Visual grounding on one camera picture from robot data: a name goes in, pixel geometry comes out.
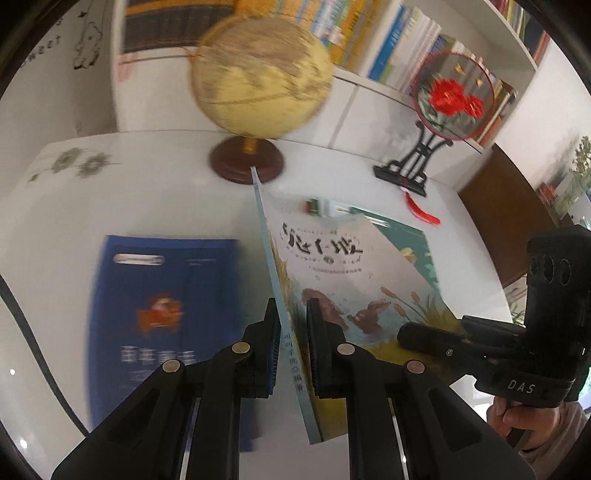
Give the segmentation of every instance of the flower wall decal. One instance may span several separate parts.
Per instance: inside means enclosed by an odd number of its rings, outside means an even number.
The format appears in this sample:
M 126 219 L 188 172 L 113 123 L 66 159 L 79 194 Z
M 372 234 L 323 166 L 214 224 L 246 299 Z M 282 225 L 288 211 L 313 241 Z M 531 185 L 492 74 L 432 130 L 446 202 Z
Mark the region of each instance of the flower wall decal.
M 110 155 L 98 153 L 86 159 L 86 161 L 78 165 L 78 176 L 83 179 L 96 175 L 103 168 L 109 165 Z
M 59 173 L 65 168 L 72 166 L 81 153 L 82 149 L 80 148 L 71 148 L 62 153 L 51 166 L 53 173 Z

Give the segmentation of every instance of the globe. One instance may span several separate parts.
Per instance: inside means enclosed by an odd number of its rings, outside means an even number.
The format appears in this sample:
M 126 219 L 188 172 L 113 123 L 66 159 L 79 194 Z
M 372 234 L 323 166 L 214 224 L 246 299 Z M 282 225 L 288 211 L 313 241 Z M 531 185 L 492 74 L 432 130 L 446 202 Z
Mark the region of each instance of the globe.
M 304 125 L 332 86 L 332 64 L 318 38 L 281 17 L 229 17 L 202 39 L 191 64 L 191 86 L 203 113 L 238 137 L 217 145 L 210 165 L 223 178 L 252 183 L 283 170 L 283 155 L 267 138 Z

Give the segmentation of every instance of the black fan stand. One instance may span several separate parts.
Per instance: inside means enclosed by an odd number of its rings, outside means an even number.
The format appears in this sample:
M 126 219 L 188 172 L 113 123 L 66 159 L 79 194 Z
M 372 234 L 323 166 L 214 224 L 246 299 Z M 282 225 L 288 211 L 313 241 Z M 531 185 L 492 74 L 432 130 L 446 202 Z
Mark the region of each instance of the black fan stand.
M 443 145 L 451 147 L 453 145 L 453 140 L 441 140 L 438 144 L 432 147 L 431 145 L 437 134 L 431 133 L 431 137 L 427 143 L 424 143 L 425 126 L 420 120 L 417 120 L 415 125 L 419 128 L 421 134 L 414 148 L 402 160 L 391 160 L 383 167 L 375 166 L 374 175 L 381 180 L 400 185 L 411 192 L 426 197 L 427 193 L 425 192 L 425 184 L 427 183 L 427 176 L 425 175 L 425 167 L 427 167 L 427 162 Z

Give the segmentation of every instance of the human hand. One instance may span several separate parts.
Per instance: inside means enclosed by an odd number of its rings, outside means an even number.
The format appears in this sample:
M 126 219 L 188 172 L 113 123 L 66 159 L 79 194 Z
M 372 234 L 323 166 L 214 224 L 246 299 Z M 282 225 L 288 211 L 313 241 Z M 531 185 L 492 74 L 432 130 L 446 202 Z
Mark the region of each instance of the human hand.
M 558 428 L 560 410 L 558 408 L 522 407 L 521 404 L 506 409 L 506 399 L 495 397 L 486 411 L 486 421 L 501 437 L 506 438 L 512 428 L 531 430 L 524 450 L 532 450 L 545 444 Z

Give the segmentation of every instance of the metal screw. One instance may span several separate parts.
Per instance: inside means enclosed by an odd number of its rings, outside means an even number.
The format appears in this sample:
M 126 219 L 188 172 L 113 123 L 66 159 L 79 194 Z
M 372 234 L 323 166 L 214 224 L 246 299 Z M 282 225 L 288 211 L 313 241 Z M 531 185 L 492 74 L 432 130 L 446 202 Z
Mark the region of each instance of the metal screw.
M 251 346 L 246 342 L 236 342 L 232 345 L 232 352 L 234 353 L 247 353 L 251 349 Z
M 412 374 L 422 374 L 425 371 L 425 365 L 418 360 L 411 360 L 407 363 L 407 370 Z
M 341 343 L 336 351 L 341 355 L 353 355 L 355 353 L 355 347 L 350 343 Z
M 164 370 L 168 374 L 175 373 L 176 371 L 178 371 L 179 368 L 181 368 L 181 362 L 174 358 L 172 360 L 166 360 L 162 364 L 162 370 Z

